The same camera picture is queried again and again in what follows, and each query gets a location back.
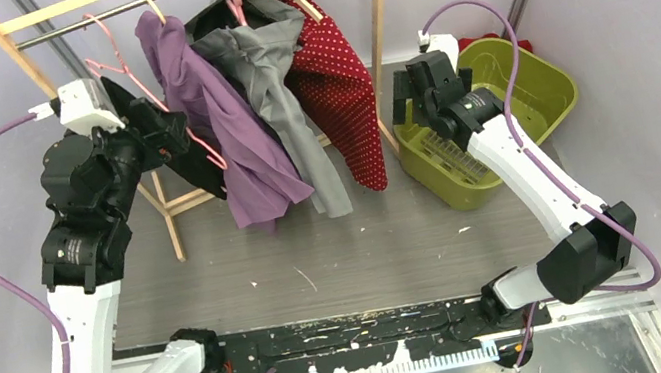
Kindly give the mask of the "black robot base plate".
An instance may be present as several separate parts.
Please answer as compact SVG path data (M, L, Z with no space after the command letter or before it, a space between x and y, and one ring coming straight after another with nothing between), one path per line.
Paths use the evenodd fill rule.
M528 311L502 320L486 315L476 297L365 312L220 337L222 359L201 373L352 373L395 362L470 350L483 337L524 331Z

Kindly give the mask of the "black skirt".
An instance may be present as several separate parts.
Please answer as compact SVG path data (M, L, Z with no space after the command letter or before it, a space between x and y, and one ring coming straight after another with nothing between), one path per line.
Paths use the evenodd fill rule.
M137 98L108 77L100 77L99 81L116 113L118 104L128 103ZM194 141L191 140L190 150L186 155L165 166L196 188L203 189L220 200L227 198L223 171L207 159L205 149Z

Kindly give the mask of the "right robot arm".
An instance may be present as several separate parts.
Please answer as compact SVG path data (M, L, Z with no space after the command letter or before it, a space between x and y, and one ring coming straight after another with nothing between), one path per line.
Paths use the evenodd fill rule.
M577 303L626 267L636 216L624 202L607 205L570 178L523 133L509 105L488 88L472 88L471 77L443 51L422 53L394 73L392 109L396 123L411 119L430 128L494 172L554 243L536 263L482 288L487 322L506 331L525 306L552 298Z

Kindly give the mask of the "pink wire hanger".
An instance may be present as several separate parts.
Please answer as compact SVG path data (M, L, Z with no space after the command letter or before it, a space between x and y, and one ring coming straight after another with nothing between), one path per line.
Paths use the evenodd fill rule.
M138 79L138 77L130 69L129 65L124 60L122 53L120 52L119 46L117 44L117 41L115 41L114 35L110 31L110 29L108 29L107 25L105 25L105 23L102 22L94 14L86 13L82 16L82 18L89 19L94 24L100 26L101 30L103 30L105 35L108 37L111 47L113 48L113 53L115 55L115 58L119 62L119 67L117 67L117 66L110 66L109 64L106 65L104 63L100 63L91 58L85 58L84 62L86 63L86 67L88 67L90 73L96 77L101 77L102 73L100 71L104 69L114 73L117 72L119 74L123 74L124 76L129 78L131 82L133 82L137 86L137 88L139 88L141 92L144 93L145 96L148 96L148 98L155 105L157 105L157 107L160 108L161 111L164 111L166 113L169 112L170 109L168 109L166 104L163 103L161 100L159 100L159 98L149 88L147 88L146 85L144 85L143 82L141 82L140 79ZM225 171L228 168L227 162L220 155L220 153L202 137L197 136L196 133L189 126L186 127L186 130L184 132L188 135L188 137L192 141L194 141L198 145L201 145L201 147L205 149L207 154L207 159L211 161L215 166L217 166L218 169Z

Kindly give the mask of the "purple skirt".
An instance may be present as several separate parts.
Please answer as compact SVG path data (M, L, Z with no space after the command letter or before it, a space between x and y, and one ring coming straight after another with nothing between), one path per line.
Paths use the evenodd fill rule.
M193 131L213 132L227 168L227 203L236 225L273 233L292 204L312 196L288 154L235 88L186 41L183 23L146 11L135 27L170 110Z

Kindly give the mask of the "wooden hanger of purple skirt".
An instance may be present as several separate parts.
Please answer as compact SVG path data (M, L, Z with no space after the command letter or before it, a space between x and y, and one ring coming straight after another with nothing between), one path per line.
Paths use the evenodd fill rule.
M161 9L156 5L156 2L154 0L144 0L144 1L151 8L151 10L156 14L156 16L159 19L160 23L162 25L165 25L167 19L165 18L165 16L162 13Z

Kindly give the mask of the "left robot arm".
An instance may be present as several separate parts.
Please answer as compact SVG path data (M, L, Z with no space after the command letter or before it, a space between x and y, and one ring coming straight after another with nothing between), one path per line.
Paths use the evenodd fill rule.
M52 373L111 373L136 189L142 174L181 152L180 112L135 99L124 119L114 131L66 132L43 155L40 180L54 216L40 250L57 318ZM182 328L144 373L224 373L225 355L214 331Z

